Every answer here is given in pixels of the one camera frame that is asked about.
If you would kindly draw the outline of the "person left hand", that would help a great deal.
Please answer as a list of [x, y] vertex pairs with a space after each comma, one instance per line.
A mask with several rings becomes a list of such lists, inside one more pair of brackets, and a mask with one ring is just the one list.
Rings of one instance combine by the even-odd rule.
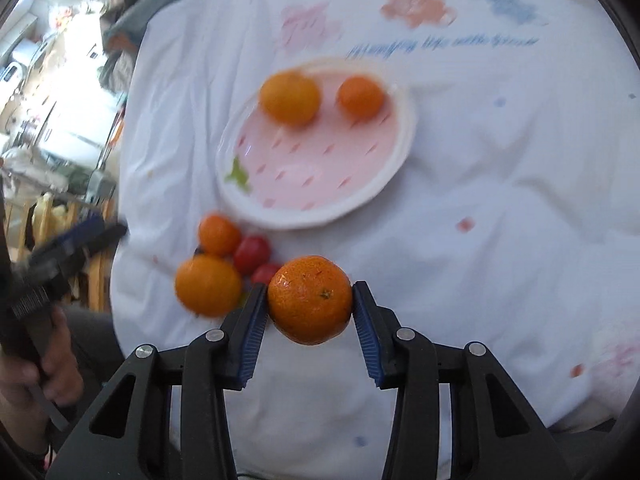
[[[84, 381], [72, 351], [65, 313], [60, 307], [52, 311], [52, 333], [41, 367], [48, 378], [42, 385], [47, 400], [66, 408], [81, 398]], [[34, 364], [1, 353], [2, 425], [20, 448], [37, 455], [48, 449], [49, 417], [30, 395], [28, 387], [38, 386], [40, 382]]]

